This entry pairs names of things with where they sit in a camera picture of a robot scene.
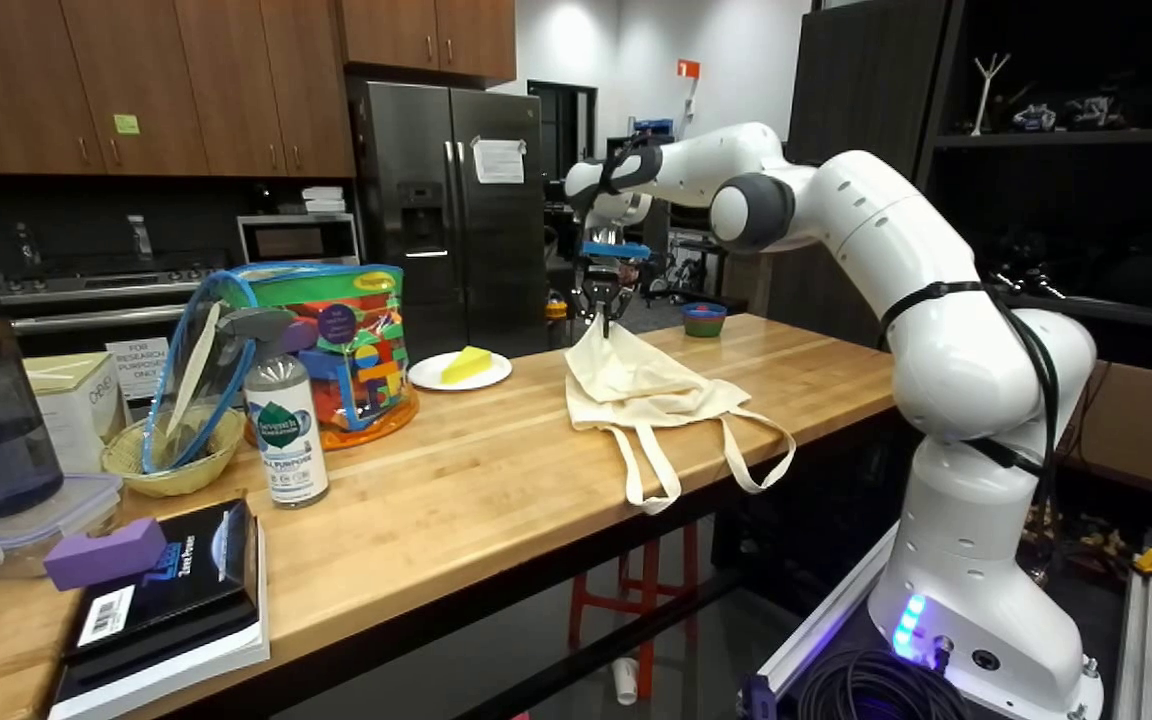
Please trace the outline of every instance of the book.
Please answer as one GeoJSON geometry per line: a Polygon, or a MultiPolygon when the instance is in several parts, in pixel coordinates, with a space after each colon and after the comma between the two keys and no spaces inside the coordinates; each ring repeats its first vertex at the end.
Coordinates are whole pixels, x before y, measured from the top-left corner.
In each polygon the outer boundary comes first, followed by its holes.
{"type": "Polygon", "coordinates": [[[54,673],[52,720],[122,717],[266,661],[262,534],[245,499],[159,523],[150,570],[86,587],[54,673]]]}

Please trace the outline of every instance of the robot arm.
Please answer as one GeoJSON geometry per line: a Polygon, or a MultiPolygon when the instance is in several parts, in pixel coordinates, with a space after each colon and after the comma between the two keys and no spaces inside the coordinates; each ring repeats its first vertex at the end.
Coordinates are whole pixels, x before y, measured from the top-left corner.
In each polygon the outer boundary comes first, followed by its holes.
{"type": "Polygon", "coordinates": [[[576,210],[617,192],[706,209],[723,242],[819,238],[883,324],[894,407],[923,432],[873,623],[898,655],[954,648],[942,676],[1002,717],[1100,717],[1075,623],[1017,567],[1034,477],[1090,375],[1081,324],[993,305],[959,231],[867,153],[799,169],[770,127],[736,123],[576,163],[565,187],[576,210]]]}

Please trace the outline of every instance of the cable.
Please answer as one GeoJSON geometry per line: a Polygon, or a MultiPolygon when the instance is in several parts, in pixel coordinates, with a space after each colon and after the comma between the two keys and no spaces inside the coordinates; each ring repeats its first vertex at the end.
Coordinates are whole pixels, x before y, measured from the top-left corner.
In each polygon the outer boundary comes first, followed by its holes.
{"type": "Polygon", "coordinates": [[[923,663],[876,653],[817,661],[795,691],[795,720],[969,720],[959,691],[923,663]]]}

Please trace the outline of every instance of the wooden countertop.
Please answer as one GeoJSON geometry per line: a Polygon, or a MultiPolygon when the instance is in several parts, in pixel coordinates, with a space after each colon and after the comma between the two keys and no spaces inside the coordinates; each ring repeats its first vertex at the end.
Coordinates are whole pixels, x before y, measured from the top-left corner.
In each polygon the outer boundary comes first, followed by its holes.
{"type": "MultiPolygon", "coordinates": [[[[890,407],[890,361],[830,336],[733,315],[719,339],[679,326],[647,339],[702,375],[749,386],[751,407],[799,445],[890,407]]],[[[755,425],[736,419],[736,436],[751,462],[783,451],[755,425]]],[[[716,429],[659,432],[659,445],[684,486],[723,481],[716,429]]],[[[270,509],[252,451],[188,499],[122,494],[118,519],[137,519],[247,492],[266,542],[270,661],[150,710],[252,679],[630,515],[610,436],[567,429],[560,353],[516,361],[488,391],[419,391],[409,429],[328,451],[328,472],[333,492],[307,509],[270,509]]],[[[70,605],[47,580],[0,580],[0,720],[42,709],[70,605]]]]}

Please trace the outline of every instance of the stainless steel refrigerator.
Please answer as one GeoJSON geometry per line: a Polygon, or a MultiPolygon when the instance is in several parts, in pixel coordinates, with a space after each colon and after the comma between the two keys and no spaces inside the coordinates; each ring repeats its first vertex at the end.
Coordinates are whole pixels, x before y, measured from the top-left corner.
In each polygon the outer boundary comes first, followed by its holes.
{"type": "Polygon", "coordinates": [[[401,262],[412,361],[545,346],[540,98],[352,81],[368,261],[401,262]]]}

